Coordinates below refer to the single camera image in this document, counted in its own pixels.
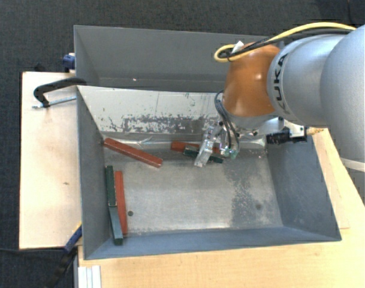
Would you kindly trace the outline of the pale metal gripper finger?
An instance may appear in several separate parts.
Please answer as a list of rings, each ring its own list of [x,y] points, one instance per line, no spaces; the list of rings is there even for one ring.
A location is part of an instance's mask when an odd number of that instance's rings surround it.
[[[224,129],[221,129],[215,137],[215,154],[223,157],[229,156],[228,134]]]
[[[210,126],[204,133],[203,141],[201,142],[198,155],[194,161],[194,166],[203,167],[209,161],[209,158],[213,152],[213,146],[215,143],[215,127]]]

